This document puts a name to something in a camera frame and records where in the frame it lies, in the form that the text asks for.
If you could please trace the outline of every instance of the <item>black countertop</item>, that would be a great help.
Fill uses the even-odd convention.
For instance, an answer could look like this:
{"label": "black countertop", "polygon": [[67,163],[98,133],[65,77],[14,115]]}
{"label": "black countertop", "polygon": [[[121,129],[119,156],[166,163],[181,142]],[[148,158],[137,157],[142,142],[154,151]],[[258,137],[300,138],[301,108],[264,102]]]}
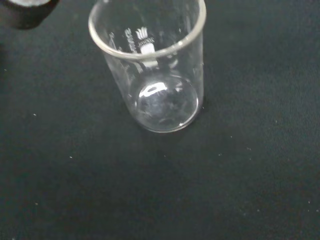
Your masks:
{"label": "black countertop", "polygon": [[94,2],[0,29],[0,239],[319,239],[320,2],[207,0],[204,110],[165,135],[129,115]]}

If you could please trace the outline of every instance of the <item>beaker base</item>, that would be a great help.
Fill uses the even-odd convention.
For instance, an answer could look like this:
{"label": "beaker base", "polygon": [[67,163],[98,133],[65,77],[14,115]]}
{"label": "beaker base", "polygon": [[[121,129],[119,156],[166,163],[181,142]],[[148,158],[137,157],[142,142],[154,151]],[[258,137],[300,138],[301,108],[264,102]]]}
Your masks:
{"label": "beaker base", "polygon": [[143,82],[134,117],[144,128],[156,133],[171,133],[194,120],[203,96],[198,96],[188,79],[159,74]]}

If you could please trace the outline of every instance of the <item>printed logo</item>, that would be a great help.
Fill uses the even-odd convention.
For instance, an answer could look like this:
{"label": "printed logo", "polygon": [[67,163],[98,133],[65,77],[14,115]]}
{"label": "printed logo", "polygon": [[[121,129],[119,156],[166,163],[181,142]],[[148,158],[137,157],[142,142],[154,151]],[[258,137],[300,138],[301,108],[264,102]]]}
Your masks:
{"label": "printed logo", "polygon": [[148,37],[148,29],[146,27],[142,27],[135,32],[138,39],[140,40],[146,39]]}
{"label": "printed logo", "polygon": [[[142,54],[151,54],[154,53],[155,45],[153,44],[155,42],[155,39],[153,37],[148,37],[148,29],[143,26],[141,28],[138,28],[136,32],[136,35],[139,40],[142,40],[139,42],[138,47],[140,48],[140,51]],[[153,68],[158,66],[158,61],[156,59],[150,59],[148,61],[144,61],[142,63],[146,68]]]}

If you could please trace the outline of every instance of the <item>glass beaker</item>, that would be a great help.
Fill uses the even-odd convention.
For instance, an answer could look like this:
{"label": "glass beaker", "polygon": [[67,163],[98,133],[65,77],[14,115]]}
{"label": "glass beaker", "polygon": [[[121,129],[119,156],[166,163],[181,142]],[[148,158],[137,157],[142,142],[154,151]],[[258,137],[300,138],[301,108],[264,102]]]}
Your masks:
{"label": "glass beaker", "polygon": [[89,16],[128,110],[144,128],[169,133],[203,103],[204,0],[99,0]]}

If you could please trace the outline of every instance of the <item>black surface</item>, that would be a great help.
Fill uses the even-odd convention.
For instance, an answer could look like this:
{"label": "black surface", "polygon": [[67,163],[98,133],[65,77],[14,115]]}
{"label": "black surface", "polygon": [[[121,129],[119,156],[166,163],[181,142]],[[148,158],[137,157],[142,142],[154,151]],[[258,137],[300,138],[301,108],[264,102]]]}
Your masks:
{"label": "black surface", "polygon": [[126,110],[93,0],[0,30],[1,240],[319,239],[320,2],[206,2],[204,110],[167,135]]}

